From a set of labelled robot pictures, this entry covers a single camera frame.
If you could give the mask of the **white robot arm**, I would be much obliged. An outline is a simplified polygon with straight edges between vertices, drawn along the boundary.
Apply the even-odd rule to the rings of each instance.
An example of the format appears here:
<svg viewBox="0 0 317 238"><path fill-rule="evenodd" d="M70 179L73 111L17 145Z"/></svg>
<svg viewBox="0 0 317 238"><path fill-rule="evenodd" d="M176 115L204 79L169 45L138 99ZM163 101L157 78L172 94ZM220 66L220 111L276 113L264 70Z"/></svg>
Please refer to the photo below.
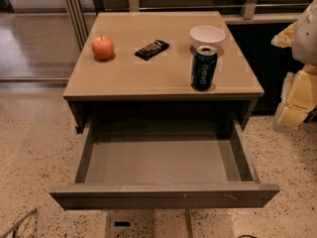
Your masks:
<svg viewBox="0 0 317 238"><path fill-rule="evenodd" d="M299 72L286 75L274 116L276 130L297 129L317 106L317 0L271 43L291 48L292 57L304 64Z"/></svg>

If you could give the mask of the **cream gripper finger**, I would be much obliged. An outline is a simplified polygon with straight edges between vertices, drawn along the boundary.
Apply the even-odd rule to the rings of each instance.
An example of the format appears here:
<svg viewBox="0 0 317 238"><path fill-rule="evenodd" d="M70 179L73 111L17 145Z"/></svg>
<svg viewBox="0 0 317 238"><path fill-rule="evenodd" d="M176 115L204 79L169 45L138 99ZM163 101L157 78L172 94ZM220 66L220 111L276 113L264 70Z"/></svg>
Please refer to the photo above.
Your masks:
<svg viewBox="0 0 317 238"><path fill-rule="evenodd" d="M271 44L278 48L291 48L296 22L287 26L284 30L275 35Z"/></svg>
<svg viewBox="0 0 317 238"><path fill-rule="evenodd" d="M281 90L276 110L278 125L295 128L317 106L317 66L306 64L297 73L289 72Z"/></svg>

